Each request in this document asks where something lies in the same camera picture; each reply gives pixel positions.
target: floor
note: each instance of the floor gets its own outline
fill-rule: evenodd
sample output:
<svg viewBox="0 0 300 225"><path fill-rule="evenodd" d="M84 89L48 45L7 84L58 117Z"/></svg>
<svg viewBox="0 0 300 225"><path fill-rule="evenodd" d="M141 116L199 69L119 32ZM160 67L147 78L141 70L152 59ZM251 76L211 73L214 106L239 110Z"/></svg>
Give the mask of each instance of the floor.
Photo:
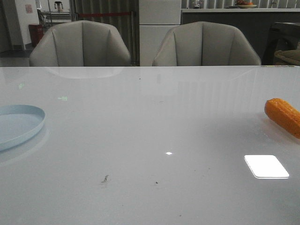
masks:
<svg viewBox="0 0 300 225"><path fill-rule="evenodd" d="M32 50L0 52L0 67L28 67Z"/></svg>

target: light blue plate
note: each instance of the light blue plate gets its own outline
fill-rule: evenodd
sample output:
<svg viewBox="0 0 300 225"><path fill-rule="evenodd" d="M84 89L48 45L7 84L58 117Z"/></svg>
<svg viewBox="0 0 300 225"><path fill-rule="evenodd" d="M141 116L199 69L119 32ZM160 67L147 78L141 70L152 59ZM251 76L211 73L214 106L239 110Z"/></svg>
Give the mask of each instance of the light blue plate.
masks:
<svg viewBox="0 0 300 225"><path fill-rule="evenodd" d="M45 123L44 110L31 105L0 107L0 151L36 135Z"/></svg>

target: glossy tabletop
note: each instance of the glossy tabletop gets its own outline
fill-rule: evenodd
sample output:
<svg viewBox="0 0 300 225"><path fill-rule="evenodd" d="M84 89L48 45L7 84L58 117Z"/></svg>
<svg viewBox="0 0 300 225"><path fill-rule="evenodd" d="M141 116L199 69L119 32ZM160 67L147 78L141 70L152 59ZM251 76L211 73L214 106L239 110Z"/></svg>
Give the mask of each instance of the glossy tabletop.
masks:
<svg viewBox="0 0 300 225"><path fill-rule="evenodd" d="M299 225L300 141L271 98L300 109L299 67L2 67L0 106L46 117L0 152L0 225Z"/></svg>

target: refrigerator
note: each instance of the refrigerator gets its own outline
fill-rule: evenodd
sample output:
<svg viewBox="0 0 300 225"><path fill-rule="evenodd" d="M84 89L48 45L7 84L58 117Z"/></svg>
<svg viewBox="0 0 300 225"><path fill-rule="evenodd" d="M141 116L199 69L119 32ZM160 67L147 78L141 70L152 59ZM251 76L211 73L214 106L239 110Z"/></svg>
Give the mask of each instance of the refrigerator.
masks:
<svg viewBox="0 0 300 225"><path fill-rule="evenodd" d="M139 0L140 66L152 66L168 30L180 25L181 0Z"/></svg>

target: chair backrest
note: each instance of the chair backrest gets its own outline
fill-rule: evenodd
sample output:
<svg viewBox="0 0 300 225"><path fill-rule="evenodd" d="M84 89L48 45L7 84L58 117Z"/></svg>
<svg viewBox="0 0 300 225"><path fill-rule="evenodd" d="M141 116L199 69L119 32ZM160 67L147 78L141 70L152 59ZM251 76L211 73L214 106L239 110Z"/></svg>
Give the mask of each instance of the chair backrest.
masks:
<svg viewBox="0 0 300 225"><path fill-rule="evenodd" d="M261 61L236 27L194 22L168 31L154 66L260 65Z"/></svg>
<svg viewBox="0 0 300 225"><path fill-rule="evenodd" d="M76 21L51 27L32 51L30 66L130 66L130 54L114 26Z"/></svg>

